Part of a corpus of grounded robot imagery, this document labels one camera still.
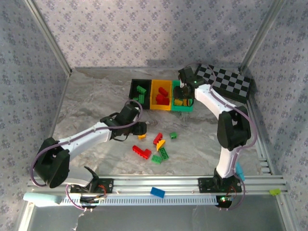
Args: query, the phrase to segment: checkerboard calibration board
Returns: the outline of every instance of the checkerboard calibration board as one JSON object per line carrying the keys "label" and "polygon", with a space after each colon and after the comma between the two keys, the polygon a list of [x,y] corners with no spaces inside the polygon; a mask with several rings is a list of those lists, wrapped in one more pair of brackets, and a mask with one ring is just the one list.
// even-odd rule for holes
{"label": "checkerboard calibration board", "polygon": [[[217,77],[213,89],[224,97],[246,103],[253,83],[252,79],[218,67],[211,65],[210,67]],[[206,65],[200,64],[196,75],[205,79],[209,84],[214,82],[212,71]]]}

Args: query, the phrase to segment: marble surface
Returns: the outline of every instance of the marble surface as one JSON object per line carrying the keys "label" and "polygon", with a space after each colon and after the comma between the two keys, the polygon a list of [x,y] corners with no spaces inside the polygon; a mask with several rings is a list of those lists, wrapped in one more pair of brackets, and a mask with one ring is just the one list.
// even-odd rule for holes
{"label": "marble surface", "polygon": [[[159,69],[79,69],[70,78],[58,117],[54,138],[80,132],[104,116],[119,112],[128,99],[132,78],[177,79],[176,70]],[[98,174],[212,175],[218,164],[220,145],[217,119],[201,103],[191,113],[145,110],[147,138],[130,135],[125,142],[98,144],[72,160],[74,166],[88,166]],[[170,140],[169,133],[178,138]],[[132,151],[133,145],[156,153],[153,139],[162,132],[169,160],[158,165]],[[261,175],[254,147],[245,150],[240,163],[246,175]]]}

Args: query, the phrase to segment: green lego brick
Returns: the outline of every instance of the green lego brick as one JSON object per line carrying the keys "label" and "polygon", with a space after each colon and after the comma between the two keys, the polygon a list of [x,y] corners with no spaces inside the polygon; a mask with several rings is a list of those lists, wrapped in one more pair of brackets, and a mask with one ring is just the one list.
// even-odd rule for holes
{"label": "green lego brick", "polygon": [[[179,80],[173,80],[172,81],[172,92],[173,89],[180,85]],[[176,112],[192,112],[193,111],[193,105],[192,106],[177,106],[174,104],[174,96],[172,95],[172,104],[171,104],[171,110]]]}
{"label": "green lego brick", "polygon": [[176,132],[172,132],[172,133],[170,133],[170,138],[171,139],[176,139],[177,138],[177,133]]}
{"label": "green lego brick", "polygon": [[281,190],[280,189],[271,189],[269,191],[269,193],[272,195],[272,196],[277,196],[281,193]]}
{"label": "green lego brick", "polygon": [[144,88],[141,87],[141,86],[137,86],[137,92],[139,92],[139,93],[142,94],[142,95],[145,95],[146,89],[144,89]]}
{"label": "green lego brick", "polygon": [[139,95],[139,103],[144,103],[144,95]]}
{"label": "green lego brick", "polygon": [[160,163],[163,161],[163,159],[158,155],[153,155],[152,161],[160,165]]}
{"label": "green lego brick", "polygon": [[168,154],[167,154],[165,148],[160,148],[160,149],[159,149],[159,153],[160,153],[160,155],[162,156],[163,161],[169,159],[169,156],[168,156]]}

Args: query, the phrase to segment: patterned wallpaper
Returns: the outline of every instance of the patterned wallpaper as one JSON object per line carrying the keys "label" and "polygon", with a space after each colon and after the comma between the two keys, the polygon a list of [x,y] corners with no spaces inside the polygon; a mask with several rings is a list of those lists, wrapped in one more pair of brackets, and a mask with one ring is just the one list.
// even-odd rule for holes
{"label": "patterned wallpaper", "polygon": [[71,67],[238,66],[272,0],[36,0]]}
{"label": "patterned wallpaper", "polygon": [[22,0],[0,1],[0,230],[12,230],[29,167],[66,76]]}
{"label": "patterned wallpaper", "polygon": [[308,230],[308,3],[290,0],[249,66],[255,107],[303,230]]}

